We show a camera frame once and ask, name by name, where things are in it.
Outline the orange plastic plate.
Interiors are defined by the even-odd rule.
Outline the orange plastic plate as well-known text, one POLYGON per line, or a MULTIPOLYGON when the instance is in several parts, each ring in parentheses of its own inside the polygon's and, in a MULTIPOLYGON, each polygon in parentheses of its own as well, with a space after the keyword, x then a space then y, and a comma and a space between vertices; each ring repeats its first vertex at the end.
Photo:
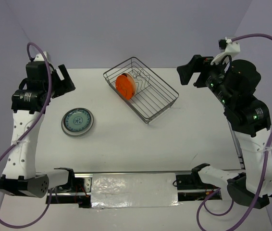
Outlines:
POLYGON ((125 99, 129 100, 132 98, 132 85, 123 74, 117 77, 115 87, 125 99))

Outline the beige plate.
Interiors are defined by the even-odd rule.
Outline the beige plate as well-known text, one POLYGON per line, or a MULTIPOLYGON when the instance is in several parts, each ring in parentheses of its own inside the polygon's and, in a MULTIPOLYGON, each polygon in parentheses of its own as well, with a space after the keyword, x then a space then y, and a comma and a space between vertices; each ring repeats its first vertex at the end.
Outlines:
POLYGON ((127 77, 127 79, 129 80, 129 82, 132 85, 132 97, 133 97, 135 95, 135 92, 136 92, 135 81, 134 81, 133 77, 129 73, 123 73, 123 75, 127 77))

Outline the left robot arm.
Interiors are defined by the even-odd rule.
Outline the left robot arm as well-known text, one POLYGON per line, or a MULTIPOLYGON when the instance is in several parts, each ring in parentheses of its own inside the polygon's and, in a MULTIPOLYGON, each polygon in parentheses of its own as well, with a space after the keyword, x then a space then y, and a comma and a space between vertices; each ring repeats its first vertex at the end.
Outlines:
POLYGON ((47 96, 57 98, 75 90, 64 65, 59 66, 64 79, 59 78, 56 70, 48 71, 48 65, 44 61, 29 62, 27 77, 12 95, 12 150, 0 176, 0 192, 4 194, 42 198, 52 188, 71 192, 76 187, 71 168, 36 171, 37 140, 45 115, 43 106, 49 104, 47 96))

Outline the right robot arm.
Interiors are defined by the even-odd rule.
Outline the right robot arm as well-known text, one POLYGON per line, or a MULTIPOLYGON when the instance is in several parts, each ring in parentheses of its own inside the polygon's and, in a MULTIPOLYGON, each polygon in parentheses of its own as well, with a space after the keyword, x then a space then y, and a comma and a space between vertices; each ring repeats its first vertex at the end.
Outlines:
POLYGON ((261 76, 255 65, 246 60, 220 64, 213 64, 212 60, 194 55, 177 72, 182 85, 199 73, 194 86, 207 87, 223 105, 242 151, 245 172, 230 173, 205 163, 192 169, 191 183, 196 188, 206 184, 226 188, 235 203, 261 209, 272 198, 272 155, 267 145, 271 118, 267 105, 254 96, 261 76))

